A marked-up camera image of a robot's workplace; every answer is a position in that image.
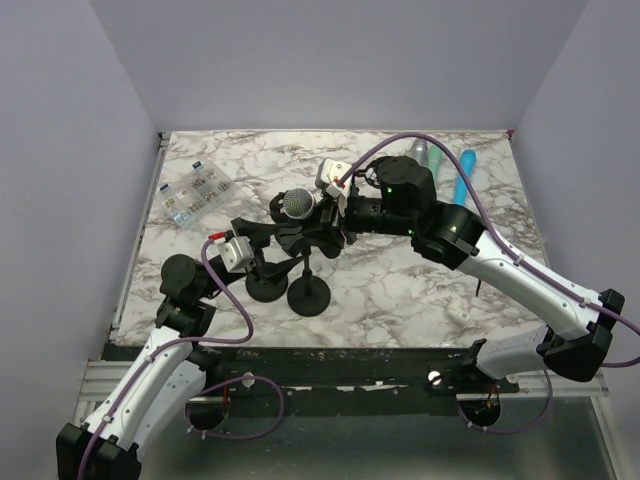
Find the grey microphone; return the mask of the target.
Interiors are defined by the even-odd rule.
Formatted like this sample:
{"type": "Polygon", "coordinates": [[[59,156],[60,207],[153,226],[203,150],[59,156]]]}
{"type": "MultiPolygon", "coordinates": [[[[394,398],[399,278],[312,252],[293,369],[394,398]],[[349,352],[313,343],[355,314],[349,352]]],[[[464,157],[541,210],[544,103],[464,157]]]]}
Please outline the grey microphone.
{"type": "Polygon", "coordinates": [[[413,142],[411,146],[410,155],[418,163],[421,163],[426,159],[428,149],[428,142],[424,139],[418,138],[413,142]]]}

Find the black microphone silver grille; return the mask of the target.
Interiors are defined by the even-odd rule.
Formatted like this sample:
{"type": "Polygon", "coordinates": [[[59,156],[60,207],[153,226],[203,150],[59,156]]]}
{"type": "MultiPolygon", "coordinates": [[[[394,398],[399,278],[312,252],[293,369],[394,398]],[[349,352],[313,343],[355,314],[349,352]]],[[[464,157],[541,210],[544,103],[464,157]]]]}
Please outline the black microphone silver grille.
{"type": "Polygon", "coordinates": [[[303,188],[288,190],[282,199],[282,211],[292,220],[305,220],[309,218],[315,208],[314,195],[303,188]]]}

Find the black round-base mic stand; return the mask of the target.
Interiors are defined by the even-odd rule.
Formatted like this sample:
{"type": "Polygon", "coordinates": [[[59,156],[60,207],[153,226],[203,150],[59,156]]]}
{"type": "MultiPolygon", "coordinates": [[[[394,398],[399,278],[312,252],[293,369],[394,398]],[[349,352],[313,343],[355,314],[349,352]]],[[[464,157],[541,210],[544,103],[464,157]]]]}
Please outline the black round-base mic stand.
{"type": "Polygon", "coordinates": [[[287,291],[287,302],[293,312],[302,317],[322,314],[330,304],[328,284],[316,276],[310,266],[311,243],[303,235],[303,227],[295,221],[288,222],[275,236],[283,251],[292,258],[301,257],[303,270],[287,291]]]}

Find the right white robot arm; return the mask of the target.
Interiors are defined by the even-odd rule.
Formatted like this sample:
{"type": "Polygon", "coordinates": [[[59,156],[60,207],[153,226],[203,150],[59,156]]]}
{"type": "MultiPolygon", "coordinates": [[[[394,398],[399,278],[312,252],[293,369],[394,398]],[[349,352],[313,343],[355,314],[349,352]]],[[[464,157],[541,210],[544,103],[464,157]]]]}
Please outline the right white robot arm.
{"type": "Polygon", "coordinates": [[[285,196],[285,214],[318,223],[349,243],[358,233],[407,236],[423,258],[493,286],[543,321],[528,333],[475,342],[459,370],[467,389],[480,392],[496,379],[543,369],[588,382],[603,367],[624,303],[620,294],[598,293],[563,278],[528,259],[471,210],[438,201],[431,171],[410,157],[375,161],[378,198],[361,196],[351,182],[341,182],[345,169],[342,162],[324,162],[316,179],[322,200],[296,189],[285,196]]]}

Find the black round-base clip stand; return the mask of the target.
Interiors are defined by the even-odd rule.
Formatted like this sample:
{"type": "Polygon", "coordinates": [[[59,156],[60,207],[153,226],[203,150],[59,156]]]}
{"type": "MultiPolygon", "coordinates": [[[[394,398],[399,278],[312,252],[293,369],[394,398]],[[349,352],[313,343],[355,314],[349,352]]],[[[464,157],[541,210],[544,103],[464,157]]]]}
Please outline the black round-base clip stand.
{"type": "Polygon", "coordinates": [[[261,303],[271,303],[280,299],[286,293],[288,285],[287,276],[276,280],[262,279],[253,272],[248,273],[245,280],[247,294],[261,303]]]}

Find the black round-base shock mount stand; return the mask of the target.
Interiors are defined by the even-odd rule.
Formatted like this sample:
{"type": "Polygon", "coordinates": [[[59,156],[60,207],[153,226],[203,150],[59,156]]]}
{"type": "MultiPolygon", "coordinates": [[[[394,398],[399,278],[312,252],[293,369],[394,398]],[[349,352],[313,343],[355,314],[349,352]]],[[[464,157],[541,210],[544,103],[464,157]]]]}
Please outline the black round-base shock mount stand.
{"type": "Polygon", "coordinates": [[[269,202],[269,213],[274,223],[285,223],[288,221],[288,217],[283,210],[284,196],[285,196],[285,192],[279,192],[269,202]]]}

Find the teal microphone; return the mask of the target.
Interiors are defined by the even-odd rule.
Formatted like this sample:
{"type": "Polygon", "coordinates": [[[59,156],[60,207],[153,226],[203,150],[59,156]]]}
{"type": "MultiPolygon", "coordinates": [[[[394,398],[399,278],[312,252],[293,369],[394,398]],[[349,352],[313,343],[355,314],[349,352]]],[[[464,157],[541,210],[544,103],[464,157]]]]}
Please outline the teal microphone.
{"type": "Polygon", "coordinates": [[[427,168],[432,172],[434,176],[437,176],[439,173],[440,166],[443,162],[444,154],[442,150],[436,145],[432,145],[426,156],[426,165],[427,168]]]}

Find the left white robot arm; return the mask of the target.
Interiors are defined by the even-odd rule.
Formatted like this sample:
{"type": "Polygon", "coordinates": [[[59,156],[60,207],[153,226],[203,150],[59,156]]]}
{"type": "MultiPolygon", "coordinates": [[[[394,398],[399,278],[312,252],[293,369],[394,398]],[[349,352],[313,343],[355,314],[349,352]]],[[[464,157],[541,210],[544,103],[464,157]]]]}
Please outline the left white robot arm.
{"type": "Polygon", "coordinates": [[[161,267],[156,325],[144,347],[108,397],[79,425],[65,425],[56,438],[61,479],[136,479],[143,448],[196,394],[214,393],[222,380],[207,346],[243,345],[254,336],[247,309],[230,284],[256,277],[273,284],[294,261],[267,266],[262,251],[291,231],[288,222],[265,224],[236,218],[230,230],[210,235],[199,258],[169,257],[161,267]],[[216,309],[207,299],[225,295],[247,327],[239,338],[207,336],[216,309]]]}

